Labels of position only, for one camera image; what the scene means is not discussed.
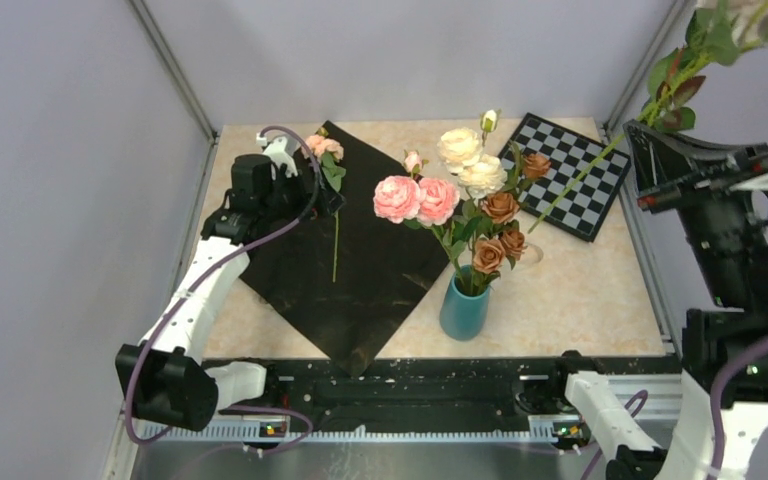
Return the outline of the peach flower stem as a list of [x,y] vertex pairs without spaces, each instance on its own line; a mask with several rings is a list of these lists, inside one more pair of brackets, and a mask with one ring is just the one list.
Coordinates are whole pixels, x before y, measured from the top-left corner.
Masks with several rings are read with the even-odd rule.
[[[340,165],[344,158],[343,146],[337,140],[331,138],[324,127],[320,127],[313,135],[307,137],[305,139],[305,144],[312,150],[318,159],[328,185],[336,193],[339,193],[342,188],[342,180],[346,175],[346,169]],[[334,218],[333,283],[337,281],[340,215],[335,213]]]

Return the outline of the black wrapping sheet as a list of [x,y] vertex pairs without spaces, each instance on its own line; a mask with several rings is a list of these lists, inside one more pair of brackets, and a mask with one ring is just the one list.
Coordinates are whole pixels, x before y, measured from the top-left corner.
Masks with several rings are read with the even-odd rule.
[[352,377],[364,373],[449,264],[434,235],[378,218],[375,186],[403,168],[331,121],[347,170],[339,216],[254,250],[241,280]]

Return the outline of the large pink peony stem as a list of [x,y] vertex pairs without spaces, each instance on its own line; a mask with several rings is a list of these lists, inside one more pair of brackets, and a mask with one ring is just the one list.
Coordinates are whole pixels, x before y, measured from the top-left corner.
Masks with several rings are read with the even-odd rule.
[[393,224],[430,231],[454,266],[460,291],[476,296],[480,293],[474,284],[476,277],[465,272],[459,261],[467,249],[467,223],[455,219],[461,203],[460,192],[449,180],[424,176],[422,170],[427,164],[417,151],[406,151],[405,172],[388,176],[376,185],[374,214]]

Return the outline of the light pink flower stem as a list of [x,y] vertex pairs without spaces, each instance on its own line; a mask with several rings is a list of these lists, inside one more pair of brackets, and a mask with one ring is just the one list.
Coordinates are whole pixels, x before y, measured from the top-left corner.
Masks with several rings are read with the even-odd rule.
[[[657,131],[684,134],[695,127],[687,103],[704,84],[711,64],[734,65],[745,53],[768,47],[768,1],[699,1],[685,44],[652,68],[649,99],[635,119]],[[760,191],[768,198],[768,191]]]

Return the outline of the white flower stem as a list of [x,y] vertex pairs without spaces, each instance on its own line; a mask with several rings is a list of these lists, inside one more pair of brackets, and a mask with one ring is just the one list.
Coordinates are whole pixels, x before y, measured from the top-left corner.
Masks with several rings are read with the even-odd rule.
[[478,130],[452,129],[443,133],[437,143],[438,156],[447,171],[457,177],[473,199],[497,193],[507,182],[501,160],[486,152],[487,139],[498,127],[499,117],[499,109],[487,110],[479,117]]

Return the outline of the orange rose stem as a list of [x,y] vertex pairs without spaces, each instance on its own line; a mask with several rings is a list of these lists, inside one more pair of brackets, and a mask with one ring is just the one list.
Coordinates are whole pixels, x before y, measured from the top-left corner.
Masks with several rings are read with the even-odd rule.
[[469,266],[482,275],[481,279],[488,287],[501,276],[504,265],[511,268],[517,265],[528,239],[516,216],[524,208],[524,194],[548,173],[550,167],[548,158],[527,153],[514,141],[508,143],[503,157],[513,165],[504,167],[507,182],[502,190],[463,205],[463,213],[471,228]]

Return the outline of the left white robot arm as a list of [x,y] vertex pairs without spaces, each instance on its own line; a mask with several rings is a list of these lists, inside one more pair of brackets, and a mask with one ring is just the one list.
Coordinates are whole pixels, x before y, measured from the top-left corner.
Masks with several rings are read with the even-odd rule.
[[155,325],[136,344],[124,344],[115,368],[126,414],[166,427],[201,431],[215,413],[244,401],[257,413],[279,404],[280,386],[264,366],[202,365],[212,327],[252,250],[301,223],[339,210],[318,158],[310,178],[284,153],[245,154],[232,165],[222,203],[204,222],[195,255]]

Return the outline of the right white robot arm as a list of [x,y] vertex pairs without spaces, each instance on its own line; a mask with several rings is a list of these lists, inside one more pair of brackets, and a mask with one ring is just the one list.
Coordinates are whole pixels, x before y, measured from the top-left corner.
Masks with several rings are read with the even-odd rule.
[[646,434],[580,356],[546,385],[576,410],[609,479],[743,479],[768,428],[768,146],[662,133],[632,120],[639,207],[675,211],[715,309],[690,309],[680,349],[681,408],[668,446]]

